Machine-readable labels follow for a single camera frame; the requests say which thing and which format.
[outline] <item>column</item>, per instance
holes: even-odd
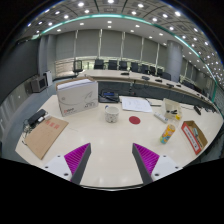
[[[183,46],[179,43],[167,41],[167,60],[165,72],[171,75],[171,81],[178,82],[182,66]]]

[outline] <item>document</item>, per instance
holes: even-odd
[[[144,99],[134,97],[122,97],[122,109],[152,113],[152,107]]]

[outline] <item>box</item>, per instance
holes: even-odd
[[[193,128],[197,129],[198,141],[193,134]],[[204,147],[208,143],[203,132],[200,130],[200,128],[196,125],[196,123],[194,121],[184,121],[181,129],[183,130],[184,134],[187,136],[195,154],[197,155],[199,152],[201,152],[204,149]]]
[[[65,89],[58,89],[60,84],[67,84],[84,79],[90,80],[91,82]],[[98,106],[98,82],[91,77],[80,77],[56,83],[56,92],[63,117]]]
[[[180,117],[182,117],[181,106],[176,101],[168,100],[168,99],[164,98],[162,106],[161,106],[161,110],[162,110],[162,115],[168,119],[170,119],[170,118],[172,119],[175,117],[175,114],[167,113],[168,110],[169,111],[177,110],[177,114],[179,114]]]

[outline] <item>red object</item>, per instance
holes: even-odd
[[[135,116],[129,117],[129,121],[132,124],[139,124],[141,122],[141,120],[138,117],[135,117]]]
[[[183,123],[181,129],[183,130],[184,134],[187,136],[195,154],[197,155],[199,152],[201,152],[201,147],[198,144],[197,139],[194,137],[194,134],[192,133],[192,131],[190,130],[190,128],[185,122]]]

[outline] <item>white table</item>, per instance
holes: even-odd
[[[175,92],[180,92],[180,93],[184,93],[186,95],[192,96],[196,99],[200,99],[201,101],[207,102],[210,105],[212,105],[213,107],[215,107],[217,109],[217,107],[212,103],[212,101],[210,101],[207,97],[205,97],[204,95],[198,93],[197,91],[188,88],[180,83],[175,83],[166,79],[161,79],[159,77],[155,77],[152,75],[145,75],[145,74],[141,74],[141,73],[135,73],[135,72],[130,72],[129,76],[124,76],[121,75],[122,72],[125,71],[116,71],[116,70],[84,70],[83,72],[79,73],[79,77],[82,77],[84,75],[87,76],[91,76],[92,78],[94,78],[96,81],[114,81],[114,82],[129,82],[129,83],[133,83],[133,81],[135,80],[136,83],[143,83],[144,80],[141,78],[142,76],[147,76],[150,78],[149,85],[151,86],[155,86],[155,87],[159,87],[162,89],[167,89],[169,88],[166,84],[171,84],[174,85],[174,87],[172,88],[172,91]],[[64,76],[66,75],[71,75],[71,72],[64,72],[63,73]],[[155,81],[156,79],[161,79],[162,83]]]
[[[161,100],[149,99],[154,105],[161,105]],[[53,95],[41,108],[52,116],[68,121],[69,125],[59,135],[44,158],[40,160],[22,143],[18,141],[16,152],[28,163],[41,167],[57,154],[67,154],[86,143],[91,143],[89,157],[81,185],[89,187],[126,187],[142,184],[142,179],[132,155],[132,144],[142,145],[159,155],[166,154],[178,166],[185,166],[199,155],[195,155],[191,144],[179,126],[166,145],[159,138],[167,127],[153,113],[123,111],[121,104],[113,104],[120,110],[119,121],[111,124],[104,118],[105,104],[68,117],[62,117],[58,99]],[[181,104],[192,109],[193,106]],[[161,112],[160,107],[153,107],[154,112]],[[203,131],[208,144],[213,141],[220,130],[223,118],[218,113],[201,111],[201,116],[194,110],[182,108],[182,121],[194,120]],[[130,116],[140,118],[139,125],[129,122]]]

